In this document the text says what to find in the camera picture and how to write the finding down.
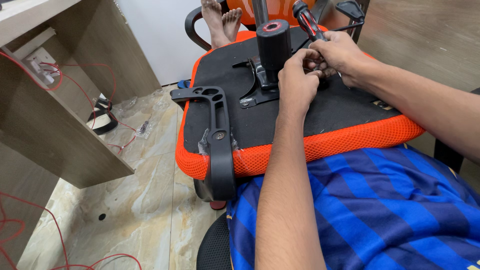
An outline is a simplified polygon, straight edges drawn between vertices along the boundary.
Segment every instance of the blue striped shirt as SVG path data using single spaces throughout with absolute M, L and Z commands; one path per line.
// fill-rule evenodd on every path
M 328 269 L 480 270 L 480 196 L 441 162 L 401 144 L 307 164 Z M 253 269 L 263 176 L 227 204 L 234 270 Z

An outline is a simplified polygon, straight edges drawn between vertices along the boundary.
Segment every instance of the white wall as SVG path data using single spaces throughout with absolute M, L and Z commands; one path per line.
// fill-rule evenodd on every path
M 185 18 L 200 0 L 118 0 L 133 34 L 161 85 L 191 79 L 195 61 L 206 51 L 185 33 Z M 203 19 L 195 24 L 199 36 L 210 43 Z

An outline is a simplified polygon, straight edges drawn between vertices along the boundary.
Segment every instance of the bare foot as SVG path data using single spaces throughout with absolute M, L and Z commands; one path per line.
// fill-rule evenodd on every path
M 223 32 L 222 6 L 215 0 L 201 0 L 202 16 L 210 30 L 212 49 L 216 49 L 230 43 Z
M 237 33 L 240 29 L 241 8 L 231 10 L 222 16 L 223 31 L 231 42 L 237 40 Z

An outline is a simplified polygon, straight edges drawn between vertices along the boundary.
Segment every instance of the hand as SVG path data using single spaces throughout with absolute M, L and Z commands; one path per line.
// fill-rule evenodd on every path
M 310 103 L 317 94 L 321 71 L 311 70 L 320 61 L 320 54 L 313 49 L 300 49 L 285 62 L 278 73 L 280 112 L 289 116 L 305 117 Z
M 359 87 L 359 71 L 365 64 L 379 62 L 366 56 L 346 32 L 327 31 L 324 36 L 329 41 L 317 40 L 309 45 L 320 52 L 330 66 L 324 70 L 324 75 L 328 77 L 339 71 L 346 86 Z

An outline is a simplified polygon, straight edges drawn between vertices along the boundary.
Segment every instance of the tile floor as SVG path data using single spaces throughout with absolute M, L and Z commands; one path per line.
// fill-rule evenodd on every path
M 153 125 L 148 139 L 136 138 L 121 152 L 135 175 L 85 189 L 59 180 L 47 209 L 59 223 L 70 264 L 91 265 L 126 253 L 139 259 L 145 270 L 196 268 L 202 238 L 224 211 L 214 211 L 202 202 L 192 178 L 176 166 L 175 143 L 183 111 L 170 100 L 169 91 L 175 88 L 164 87 L 149 100 L 139 98 L 136 107 L 124 111 L 122 122 L 127 125 L 136 128 L 149 118 Z M 131 138 L 132 131 L 121 126 L 104 136 L 107 143 L 116 145 Z M 101 214 L 106 214 L 102 221 Z M 58 231 L 44 212 L 17 268 L 44 270 L 63 264 Z M 96 269 L 138 267 L 133 259 L 119 257 L 103 261 Z

